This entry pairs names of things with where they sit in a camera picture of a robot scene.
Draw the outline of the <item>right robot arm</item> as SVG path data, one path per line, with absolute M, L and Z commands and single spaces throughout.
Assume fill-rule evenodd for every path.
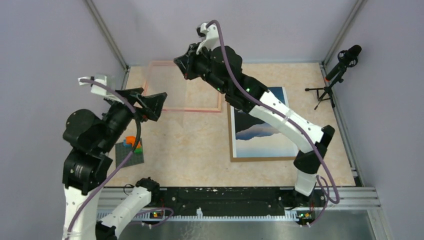
M 187 52 L 173 59 L 184 79 L 201 78 L 224 95 L 225 101 L 271 125 L 299 151 L 293 162 L 297 169 L 293 200 L 299 206 L 307 206 L 314 198 L 318 169 L 335 134 L 335 129 L 315 125 L 282 103 L 262 82 L 243 73 L 243 59 L 231 47 L 213 50 L 198 44 L 189 45 Z

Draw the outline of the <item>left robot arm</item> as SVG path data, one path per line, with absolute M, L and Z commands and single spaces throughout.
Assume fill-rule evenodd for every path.
M 141 87 L 120 90 L 118 98 L 107 99 L 109 109 L 101 117 L 88 109 L 79 109 L 68 117 L 63 139 L 72 149 L 63 164 L 63 239 L 116 240 L 142 208 L 160 202 L 159 183 L 142 178 L 112 213 L 97 219 L 100 192 L 112 177 L 108 174 L 113 162 L 109 152 L 128 125 L 135 122 L 133 154 L 141 139 L 141 124 L 159 119 L 167 96 L 165 92 L 144 96 Z

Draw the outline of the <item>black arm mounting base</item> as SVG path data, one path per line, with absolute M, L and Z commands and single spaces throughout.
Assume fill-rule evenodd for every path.
M 152 195 L 149 208 L 166 207 L 175 216 L 282 216 L 290 210 L 323 207 L 324 195 L 314 190 L 306 197 L 292 187 L 163 187 Z

